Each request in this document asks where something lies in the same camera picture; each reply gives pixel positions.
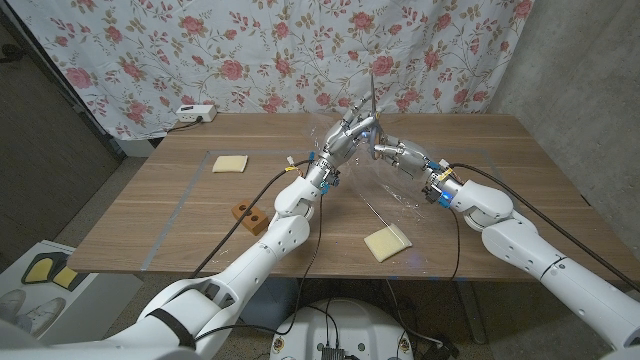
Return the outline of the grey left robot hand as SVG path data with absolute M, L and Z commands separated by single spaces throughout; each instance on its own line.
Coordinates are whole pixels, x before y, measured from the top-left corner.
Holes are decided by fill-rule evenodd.
M 319 148 L 318 159 L 309 168 L 306 180 L 316 188 L 323 184 L 335 185 L 339 181 L 339 167 L 347 162 L 361 142 L 373 146 L 382 136 L 376 100 L 367 92 L 327 132 Z

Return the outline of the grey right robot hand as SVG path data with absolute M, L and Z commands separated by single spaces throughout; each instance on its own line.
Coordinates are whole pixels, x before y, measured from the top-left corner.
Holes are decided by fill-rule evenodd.
M 377 159 L 386 161 L 399 174 L 421 182 L 421 192 L 429 203 L 449 208 L 462 187 L 446 160 L 433 161 L 424 148 L 411 141 L 387 135 L 373 146 L 373 152 Z

